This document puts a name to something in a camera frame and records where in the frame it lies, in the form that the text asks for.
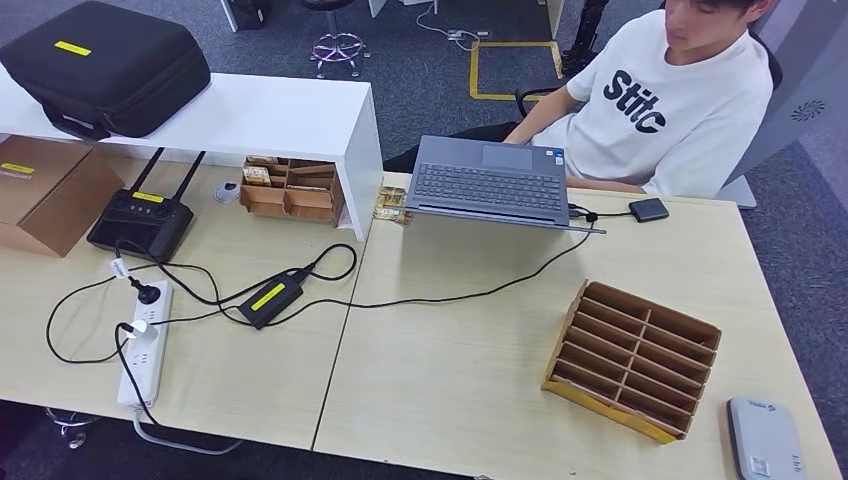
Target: handle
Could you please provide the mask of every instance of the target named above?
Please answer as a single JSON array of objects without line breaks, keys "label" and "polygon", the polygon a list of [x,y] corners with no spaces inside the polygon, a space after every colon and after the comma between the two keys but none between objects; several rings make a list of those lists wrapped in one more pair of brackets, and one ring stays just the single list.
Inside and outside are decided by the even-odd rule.
[{"label": "handle", "polygon": [[77,137],[81,140],[93,140],[95,142],[111,136],[109,132],[107,132],[106,129],[99,123],[92,125],[94,128],[88,128],[81,123],[65,117],[52,105],[42,104],[42,108],[44,109],[44,114],[47,115],[47,119],[50,120],[50,123],[68,135]]}]

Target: laptop keyboard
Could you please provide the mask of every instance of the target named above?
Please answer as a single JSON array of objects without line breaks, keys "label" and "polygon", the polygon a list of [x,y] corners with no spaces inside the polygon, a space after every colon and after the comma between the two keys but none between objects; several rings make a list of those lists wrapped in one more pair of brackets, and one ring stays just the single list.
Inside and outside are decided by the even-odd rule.
[{"label": "laptop keyboard", "polygon": [[562,209],[563,188],[558,177],[425,163],[419,167],[417,178],[416,195],[543,210]]}]

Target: yellow sticker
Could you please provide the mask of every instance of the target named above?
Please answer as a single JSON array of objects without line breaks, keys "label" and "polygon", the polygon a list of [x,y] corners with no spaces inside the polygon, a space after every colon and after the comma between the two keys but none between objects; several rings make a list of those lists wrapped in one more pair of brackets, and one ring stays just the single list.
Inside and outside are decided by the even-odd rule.
[{"label": "yellow sticker", "polygon": [[142,200],[147,200],[147,201],[156,202],[156,203],[162,203],[162,202],[165,201],[164,198],[162,198],[158,195],[151,195],[149,193],[141,193],[141,192],[133,193],[133,198],[140,198]]},{"label": "yellow sticker", "polygon": [[87,48],[82,48],[72,43],[63,41],[58,41],[54,43],[53,46],[56,48],[61,48],[62,50],[66,50],[71,53],[76,53],[77,55],[82,55],[83,57],[87,57],[91,53],[91,50]]},{"label": "yellow sticker", "polygon": [[26,173],[27,175],[35,171],[34,168],[24,167],[23,165],[15,165],[14,163],[4,163],[3,165],[0,165],[0,168],[5,168],[6,170],[11,170],[13,172]]},{"label": "yellow sticker", "polygon": [[262,308],[266,303],[270,302],[272,298],[276,297],[278,293],[282,292],[283,289],[286,288],[282,283],[277,284],[276,287],[272,288],[270,292],[266,293],[259,300],[256,301],[253,305],[250,306],[250,309],[254,312]]}]

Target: chair wheel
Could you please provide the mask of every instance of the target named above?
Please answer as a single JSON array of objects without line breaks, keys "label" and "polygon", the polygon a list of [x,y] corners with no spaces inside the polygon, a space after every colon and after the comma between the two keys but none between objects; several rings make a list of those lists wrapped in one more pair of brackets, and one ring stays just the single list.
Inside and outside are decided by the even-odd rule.
[{"label": "chair wheel", "polygon": [[74,439],[68,442],[68,447],[70,447],[71,450],[78,449],[83,443],[85,443],[85,438],[85,433],[83,432],[76,434]]}]

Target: cable tag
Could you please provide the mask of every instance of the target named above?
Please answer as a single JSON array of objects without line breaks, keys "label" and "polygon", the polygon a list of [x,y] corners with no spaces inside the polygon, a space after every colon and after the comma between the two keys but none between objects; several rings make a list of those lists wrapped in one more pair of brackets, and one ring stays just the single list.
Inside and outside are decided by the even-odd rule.
[{"label": "cable tag", "polygon": [[130,276],[129,270],[127,270],[127,266],[124,265],[123,258],[116,258],[109,262],[109,265],[112,267],[112,273],[115,274],[115,278],[122,279]]}]

